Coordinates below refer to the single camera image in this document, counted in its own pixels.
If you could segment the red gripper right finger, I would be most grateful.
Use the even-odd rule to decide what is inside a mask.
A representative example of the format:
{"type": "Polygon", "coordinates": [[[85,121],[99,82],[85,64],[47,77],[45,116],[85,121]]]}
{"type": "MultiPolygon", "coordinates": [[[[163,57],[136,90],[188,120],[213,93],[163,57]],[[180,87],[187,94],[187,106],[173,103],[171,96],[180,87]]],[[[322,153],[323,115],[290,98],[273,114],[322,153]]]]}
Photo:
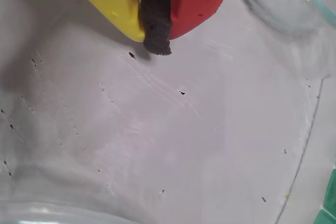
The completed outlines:
{"type": "Polygon", "coordinates": [[[212,17],[223,0],[141,0],[143,45],[155,55],[170,55],[170,41],[212,17]]]}

